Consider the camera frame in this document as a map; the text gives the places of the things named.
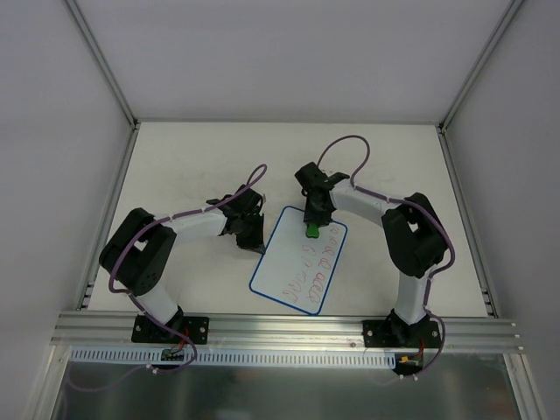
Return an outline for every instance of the white wall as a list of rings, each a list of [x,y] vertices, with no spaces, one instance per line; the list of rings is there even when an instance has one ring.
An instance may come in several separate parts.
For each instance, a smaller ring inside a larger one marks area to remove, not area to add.
[[[501,316],[518,319],[560,418],[560,3],[530,0],[451,124],[454,159]]]
[[[139,117],[437,123],[510,0],[80,0]]]
[[[71,309],[128,126],[60,0],[0,3],[0,417]]]

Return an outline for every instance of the green object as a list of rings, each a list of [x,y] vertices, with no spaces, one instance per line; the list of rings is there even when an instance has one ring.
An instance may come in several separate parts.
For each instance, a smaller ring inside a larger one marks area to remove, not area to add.
[[[317,226],[315,223],[310,223],[309,225],[307,225],[305,236],[314,239],[319,238],[319,226]]]

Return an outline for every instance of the black mounting bracket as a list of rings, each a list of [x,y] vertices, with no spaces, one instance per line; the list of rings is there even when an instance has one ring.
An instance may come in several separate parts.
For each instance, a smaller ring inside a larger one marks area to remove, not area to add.
[[[187,331],[187,337],[192,340],[192,343],[197,346],[207,343],[210,318],[183,316],[181,324],[184,326],[182,332]],[[136,316],[130,340],[133,343],[151,344],[177,344],[181,341],[177,335],[163,332],[144,315]]]
[[[361,321],[366,348],[418,348],[420,340],[423,341],[424,348],[439,348],[441,346],[439,325],[436,321],[422,323],[405,343],[402,343],[396,336],[381,333],[385,322],[385,320]]]

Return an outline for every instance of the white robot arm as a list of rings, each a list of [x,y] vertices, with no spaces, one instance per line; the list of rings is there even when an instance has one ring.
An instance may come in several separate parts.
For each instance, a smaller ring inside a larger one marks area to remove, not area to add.
[[[430,202],[418,192],[394,200],[412,202],[415,206],[365,194],[351,185],[346,174],[336,172],[329,177],[313,162],[303,166],[296,179],[306,197],[304,223],[308,237],[319,237],[319,228],[332,221],[331,215],[336,210],[357,214],[383,229],[400,277],[395,307],[381,330],[375,333],[406,347],[430,321],[424,308],[430,288],[428,277],[448,249],[445,238],[424,215],[427,212],[439,223]]]

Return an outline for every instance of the wire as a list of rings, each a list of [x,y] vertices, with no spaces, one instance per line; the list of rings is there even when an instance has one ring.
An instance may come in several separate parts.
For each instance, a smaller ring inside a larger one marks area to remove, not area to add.
[[[259,170],[261,170],[261,172],[258,174],[258,176],[255,179],[253,179],[253,177],[255,176],[255,174]],[[69,363],[68,368],[66,369],[65,384],[67,384],[70,388],[75,389],[75,390],[80,391],[80,392],[89,392],[89,393],[100,392],[100,391],[112,389],[114,386],[119,384],[121,381],[123,381],[124,379],[128,378],[129,376],[131,376],[135,372],[137,372],[139,370],[142,370],[142,369],[153,369],[152,372],[154,374],[155,373],[171,374],[171,373],[174,373],[174,372],[178,372],[179,370],[185,369],[186,367],[191,365],[194,361],[196,361],[196,359],[198,358],[198,351],[197,351],[196,346],[194,345],[193,341],[186,335],[186,333],[183,334],[182,332],[175,331],[172,328],[170,328],[169,326],[167,326],[167,325],[163,324],[162,322],[160,322],[159,320],[155,319],[150,313],[148,313],[146,308],[144,308],[142,306],[142,304],[138,301],[138,299],[136,299],[136,297],[134,295],[132,295],[132,292],[130,290],[128,290],[128,289],[117,289],[115,287],[116,273],[118,273],[118,270],[121,268],[121,264],[123,264],[124,258],[130,252],[132,247],[134,247],[134,245],[136,244],[138,239],[140,239],[140,237],[142,237],[150,229],[154,228],[155,226],[157,226],[161,223],[166,223],[167,221],[174,221],[176,219],[181,219],[183,217],[191,216],[191,215],[194,215],[194,214],[201,214],[201,213],[204,213],[204,212],[209,212],[211,210],[214,210],[215,208],[219,208],[221,206],[226,205],[228,202],[230,202],[231,200],[235,200],[237,197],[239,197],[240,195],[242,195],[243,193],[248,191],[257,182],[259,182],[261,180],[261,178],[264,176],[264,174],[266,173],[267,170],[268,170],[268,166],[266,164],[259,164],[251,172],[251,174],[248,178],[247,184],[243,188],[241,188],[239,191],[237,191],[232,196],[227,197],[226,199],[220,201],[219,203],[216,203],[212,206],[208,206],[204,209],[197,208],[195,210],[189,210],[189,211],[186,211],[186,212],[176,213],[173,216],[157,219],[157,220],[154,220],[153,222],[149,223],[148,225],[146,225],[145,227],[140,229],[132,237],[132,239],[129,241],[129,243],[126,245],[126,247],[124,247],[124,249],[122,250],[122,253],[119,255],[119,257],[116,260],[115,266],[111,270],[110,277],[109,277],[109,280],[108,280],[108,289],[112,293],[126,294],[130,298],[132,303],[136,306],[136,308],[138,308],[138,310],[140,312],[142,312],[145,315],[145,317],[147,319],[149,319],[153,324],[159,326],[163,330],[166,330],[168,333],[177,335],[181,339],[181,341],[180,341],[181,349],[183,348],[182,346],[185,343],[188,344],[192,348],[191,359],[185,361],[185,363],[179,365],[178,367],[175,367],[173,369],[166,369],[166,370],[161,370],[161,369],[154,368],[154,367],[151,366],[151,364],[140,365],[140,366],[137,366],[137,367],[133,367],[131,370],[129,370],[128,372],[123,374],[119,379],[110,383],[109,385],[105,385],[105,386],[102,386],[102,387],[96,387],[96,388],[86,388],[86,387],[82,387],[80,385],[75,384],[70,377],[70,366],[71,366],[71,364]],[[66,411],[67,410],[67,400],[66,400],[66,398],[63,400],[63,403],[64,403],[65,411]]]
[[[447,245],[447,248],[449,249],[449,253],[450,253],[450,258],[449,261],[447,262],[446,265],[442,266],[442,267],[438,267],[436,269],[434,269],[433,271],[431,271],[428,274],[428,278],[427,278],[427,284],[426,284],[426,291],[424,293],[423,296],[423,308],[426,311],[426,313],[428,314],[429,317],[434,318],[440,325],[441,327],[441,345],[439,346],[439,349],[436,352],[436,355],[430,360],[430,362],[420,371],[420,372],[425,372],[427,368],[429,368],[430,366],[433,365],[433,363],[438,359],[438,357],[440,356],[440,354],[442,353],[442,351],[444,350],[444,345],[445,345],[445,322],[441,319],[441,317],[439,317],[438,315],[434,314],[433,312],[429,311],[427,308],[428,305],[428,298],[430,295],[430,289],[431,289],[431,282],[432,279],[435,275],[442,273],[443,271],[448,270],[454,263],[455,263],[455,259],[456,259],[456,255],[455,255],[455,248],[453,247],[452,244],[452,240],[449,237],[449,235],[447,234],[447,232],[445,232],[444,227],[441,225],[441,223],[439,223],[436,218],[434,218],[425,208],[423,208],[422,206],[418,205],[417,203],[413,202],[413,201],[409,201],[407,199],[394,199],[392,197],[389,197],[388,195],[384,195],[381,194],[380,192],[375,192],[375,191],[371,191],[368,190],[367,188],[364,188],[362,186],[356,185],[354,182],[354,179],[356,178],[356,175],[358,175],[358,172],[361,171],[361,169],[366,165],[366,163],[369,160],[369,155],[370,155],[370,151],[371,148],[369,147],[369,142],[368,140],[366,140],[365,137],[363,136],[358,136],[355,134],[350,134],[347,136],[343,136],[340,138],[337,138],[336,140],[334,140],[333,142],[331,142],[329,145],[326,146],[325,150],[323,150],[323,153],[321,153],[321,156],[318,158],[317,161],[317,166],[319,166],[319,164],[321,163],[321,161],[323,160],[323,157],[325,156],[325,154],[329,151],[329,149],[331,149],[335,144],[342,142],[343,140],[347,140],[350,138],[356,138],[358,140],[361,140],[365,146],[366,146],[366,156],[364,157],[364,160],[361,162],[361,164],[354,170],[354,172],[352,172],[352,175],[350,176],[350,185],[353,187],[354,190],[359,191],[361,193],[364,193],[366,195],[369,195],[371,197],[374,197],[376,199],[379,200],[385,200],[388,203],[392,203],[392,204],[404,204],[405,206],[410,206],[415,208],[417,211],[419,211],[422,216],[424,216],[426,219],[428,219],[428,221],[431,223],[431,225],[439,232],[440,235],[442,235],[442,237],[445,240],[445,244]]]

